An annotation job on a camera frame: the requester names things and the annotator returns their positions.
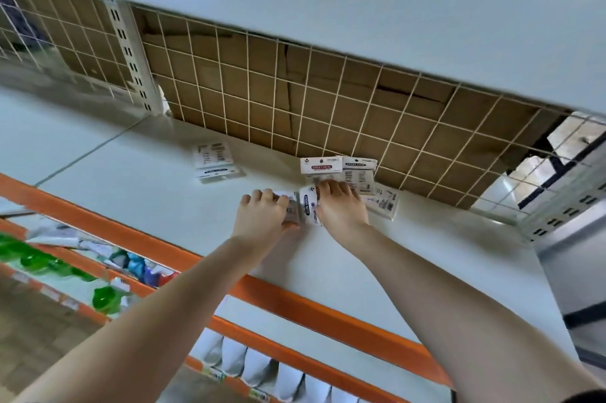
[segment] forearm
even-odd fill
[[[155,401],[225,294],[254,266],[247,250],[226,240],[77,346],[15,401]]]
[[[596,388],[540,331],[484,293],[360,227],[343,245],[383,286],[468,403],[560,402]]]

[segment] price tag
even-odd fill
[[[80,303],[77,300],[72,299],[72,298],[67,298],[67,299],[63,300],[61,305],[64,305],[65,307],[69,307],[72,310],[78,310],[78,307],[80,307]]]
[[[13,275],[11,275],[11,278],[18,282],[21,282],[22,284],[29,283],[29,281],[30,281],[30,278],[27,275],[25,275],[23,272],[19,272],[19,271],[15,271],[13,273]]]
[[[50,289],[49,287],[40,288],[40,292],[44,296],[48,296],[53,301],[57,301],[57,302],[59,302],[59,298],[61,297],[61,294],[59,292],[56,292],[56,291]]]
[[[248,397],[257,401],[269,401],[269,395],[258,388],[250,389],[250,392],[248,392]]]
[[[223,379],[225,379],[225,373],[213,367],[203,367],[202,374],[204,376],[210,377],[210,379],[215,382],[222,382]]]

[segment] person's left arm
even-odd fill
[[[231,237],[65,355],[14,403],[155,402],[220,301],[291,223],[288,197],[245,195]]]

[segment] brown floor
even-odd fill
[[[99,328],[93,321],[0,277],[0,403],[10,402],[46,369]],[[226,385],[181,367],[158,403],[240,403]]]

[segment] logo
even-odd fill
[[[305,196],[303,197],[303,209],[305,210],[305,214],[307,216],[309,216],[310,215],[310,212],[309,212],[309,199],[307,197],[307,194],[305,194]]]

